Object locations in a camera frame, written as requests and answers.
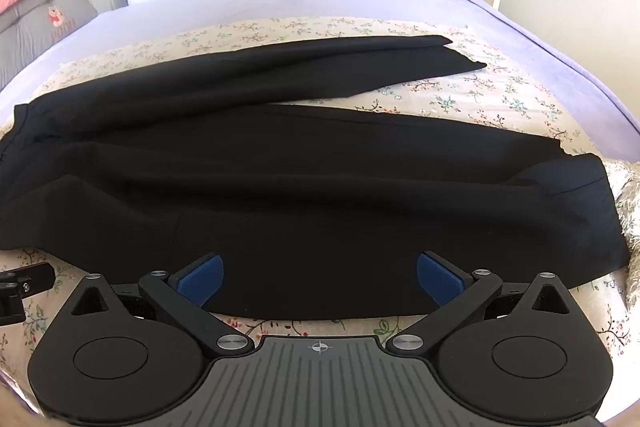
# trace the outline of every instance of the black fabric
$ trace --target black fabric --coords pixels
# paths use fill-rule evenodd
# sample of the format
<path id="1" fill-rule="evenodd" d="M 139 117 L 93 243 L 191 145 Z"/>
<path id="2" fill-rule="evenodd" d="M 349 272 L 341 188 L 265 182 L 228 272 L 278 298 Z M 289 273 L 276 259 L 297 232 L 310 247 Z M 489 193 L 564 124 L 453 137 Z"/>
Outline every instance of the black fabric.
<path id="1" fill-rule="evenodd" d="M 484 67 L 447 39 L 260 46 L 127 71 L 16 108 L 0 248 L 111 283 L 219 253 L 205 305 L 245 317 L 411 315 L 416 260 L 569 286 L 625 266 L 604 167 L 556 140 L 449 120 L 273 105 Z"/>

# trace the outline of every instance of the metal screw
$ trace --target metal screw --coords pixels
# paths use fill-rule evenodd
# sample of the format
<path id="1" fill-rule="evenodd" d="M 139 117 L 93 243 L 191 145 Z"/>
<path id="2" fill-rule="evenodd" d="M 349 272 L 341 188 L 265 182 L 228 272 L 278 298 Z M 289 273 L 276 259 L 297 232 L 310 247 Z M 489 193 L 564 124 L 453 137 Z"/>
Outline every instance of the metal screw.
<path id="1" fill-rule="evenodd" d="M 229 351 L 242 349 L 249 343 L 246 337 L 242 335 L 224 335 L 218 339 L 218 347 Z"/>
<path id="2" fill-rule="evenodd" d="M 418 335 L 398 335 L 393 339 L 393 344 L 398 349 L 404 351 L 412 351 L 413 349 L 419 349 L 424 342 Z"/>

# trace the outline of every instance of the floral pattern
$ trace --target floral pattern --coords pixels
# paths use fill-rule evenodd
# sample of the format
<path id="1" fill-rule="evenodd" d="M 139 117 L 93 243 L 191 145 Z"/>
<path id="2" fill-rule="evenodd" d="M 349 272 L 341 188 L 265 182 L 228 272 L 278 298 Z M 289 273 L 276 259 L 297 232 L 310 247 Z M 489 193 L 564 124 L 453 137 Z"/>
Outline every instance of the floral pattern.
<path id="1" fill-rule="evenodd" d="M 64 64 L 33 93 L 31 100 L 46 92 L 94 78 L 192 55 L 301 39 L 421 34 L 446 36 L 452 41 L 450 48 L 473 60 L 487 63 L 487 67 L 474 73 L 404 84 L 394 85 L 390 82 L 388 87 L 349 98 L 294 103 L 468 121 L 554 137 L 560 140 L 561 146 L 568 153 L 598 153 L 580 126 L 546 87 L 520 69 L 500 50 L 479 39 L 472 29 L 418 22 L 354 18 L 274 18 L 210 26 Z M 0 128 L 0 136 L 12 124 L 11 119 L 7 121 Z M 0 370 L 33 403 L 26 377 L 29 357 L 84 273 L 38 250 L 0 251 L 0 271 L 44 260 L 49 261 L 56 270 L 53 289 L 25 300 L 28 319 L 24 324 L 0 330 Z M 638 342 L 636 330 L 630 326 L 626 314 L 625 280 L 626 272 L 620 270 L 572 289 L 572 295 L 602 338 L 614 361 L 622 357 L 632 343 Z M 383 342 L 420 319 L 416 316 L 305 322 L 220 318 L 256 341 L 263 335 L 377 335 Z"/>

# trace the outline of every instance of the blue gripper pad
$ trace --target blue gripper pad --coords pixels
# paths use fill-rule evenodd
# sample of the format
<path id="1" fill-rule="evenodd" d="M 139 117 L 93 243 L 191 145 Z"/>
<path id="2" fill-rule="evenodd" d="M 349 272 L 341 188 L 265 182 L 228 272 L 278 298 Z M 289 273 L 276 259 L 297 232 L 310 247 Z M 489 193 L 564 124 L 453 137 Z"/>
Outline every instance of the blue gripper pad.
<path id="1" fill-rule="evenodd" d="M 465 290 L 465 283 L 451 270 L 425 253 L 418 256 L 418 283 L 438 306 L 444 306 Z"/>
<path id="2" fill-rule="evenodd" d="M 222 257 L 217 255 L 183 275 L 177 281 L 175 290 L 201 307 L 220 289 L 224 275 Z"/>

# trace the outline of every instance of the cartoon character print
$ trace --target cartoon character print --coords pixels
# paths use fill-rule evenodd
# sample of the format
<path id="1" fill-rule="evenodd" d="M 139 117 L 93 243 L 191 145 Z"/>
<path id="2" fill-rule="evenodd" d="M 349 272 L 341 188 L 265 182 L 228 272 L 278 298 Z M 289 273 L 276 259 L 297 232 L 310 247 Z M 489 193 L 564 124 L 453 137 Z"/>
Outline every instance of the cartoon character print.
<path id="1" fill-rule="evenodd" d="M 65 21 L 65 15 L 60 11 L 60 8 L 57 6 L 49 6 L 49 20 L 51 24 L 54 25 L 55 28 L 59 28 L 62 26 L 62 23 Z"/>

